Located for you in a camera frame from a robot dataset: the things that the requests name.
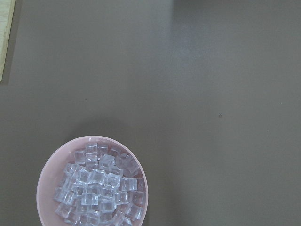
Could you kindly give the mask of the clear ice cubes pile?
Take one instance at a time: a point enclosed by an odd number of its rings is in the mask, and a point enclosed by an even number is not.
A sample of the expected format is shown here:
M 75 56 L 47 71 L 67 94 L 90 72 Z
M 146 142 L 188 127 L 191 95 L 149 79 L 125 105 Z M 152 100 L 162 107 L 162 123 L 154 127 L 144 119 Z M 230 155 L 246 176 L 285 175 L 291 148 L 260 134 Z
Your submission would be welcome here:
M 71 226 L 132 226 L 142 219 L 144 181 L 137 161 L 118 146 L 87 143 L 74 152 L 53 199 Z

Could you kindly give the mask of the pink bowl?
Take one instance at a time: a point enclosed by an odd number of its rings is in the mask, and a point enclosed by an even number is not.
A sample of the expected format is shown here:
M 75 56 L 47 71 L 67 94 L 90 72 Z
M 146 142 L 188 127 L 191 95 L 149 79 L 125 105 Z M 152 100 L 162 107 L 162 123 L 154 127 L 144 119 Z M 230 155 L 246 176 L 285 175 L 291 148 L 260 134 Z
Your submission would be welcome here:
M 72 160 L 72 154 L 75 150 L 83 148 L 88 142 L 104 143 L 109 146 L 118 146 L 123 152 L 131 155 L 139 166 L 138 177 L 142 177 L 144 181 L 144 203 L 142 205 L 142 213 L 140 220 L 133 223 L 134 226 L 141 226 L 145 219 L 147 208 L 149 191 L 146 175 L 144 170 L 136 158 L 136 156 L 120 142 L 102 136 L 83 136 L 73 139 L 61 147 L 59 147 L 48 159 L 44 165 L 37 184 L 36 191 L 36 204 L 37 211 L 43 226 L 66 226 L 67 223 L 55 213 L 55 209 L 58 206 L 58 202 L 53 199 L 54 191 L 59 181 L 63 178 L 63 168 L 66 163 Z

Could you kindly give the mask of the bamboo cutting board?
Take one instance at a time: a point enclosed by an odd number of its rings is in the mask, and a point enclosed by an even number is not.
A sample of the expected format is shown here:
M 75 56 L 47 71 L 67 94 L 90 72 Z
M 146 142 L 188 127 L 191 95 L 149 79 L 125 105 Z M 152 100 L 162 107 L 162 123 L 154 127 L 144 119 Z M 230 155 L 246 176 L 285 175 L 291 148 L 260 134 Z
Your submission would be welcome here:
M 15 0 L 0 0 L 0 81 L 3 77 L 15 3 Z

